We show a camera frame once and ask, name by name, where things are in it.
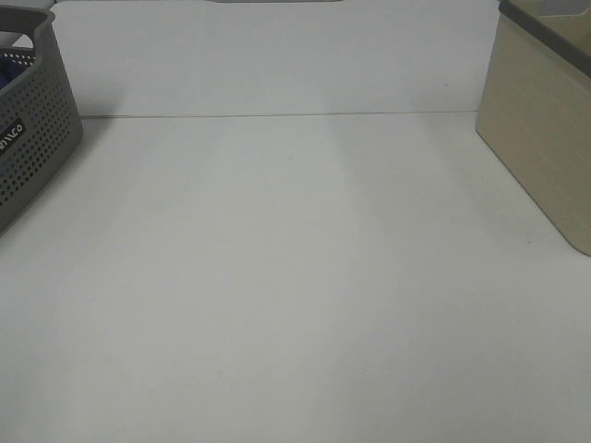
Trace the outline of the grey perforated plastic basket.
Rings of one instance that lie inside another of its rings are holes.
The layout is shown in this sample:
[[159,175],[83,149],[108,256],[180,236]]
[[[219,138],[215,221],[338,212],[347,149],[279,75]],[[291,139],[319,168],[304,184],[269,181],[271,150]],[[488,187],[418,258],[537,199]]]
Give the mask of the grey perforated plastic basket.
[[1,6],[1,31],[32,43],[1,48],[24,69],[1,89],[2,231],[46,188],[83,137],[53,22],[49,10]]

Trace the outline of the beige plastic bin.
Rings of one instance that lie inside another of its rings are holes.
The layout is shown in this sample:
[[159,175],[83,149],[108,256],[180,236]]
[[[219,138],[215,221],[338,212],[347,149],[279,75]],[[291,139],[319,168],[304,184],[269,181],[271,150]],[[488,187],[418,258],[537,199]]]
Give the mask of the beige plastic bin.
[[502,1],[476,132],[565,241],[590,253],[590,4]]

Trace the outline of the blue towel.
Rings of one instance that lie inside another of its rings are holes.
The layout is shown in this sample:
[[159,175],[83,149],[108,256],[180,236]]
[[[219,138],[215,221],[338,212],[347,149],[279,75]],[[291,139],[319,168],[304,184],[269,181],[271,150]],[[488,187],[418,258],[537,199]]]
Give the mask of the blue towel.
[[0,56],[0,89],[3,89],[13,80],[18,78],[24,69],[21,65],[14,62],[10,57]]

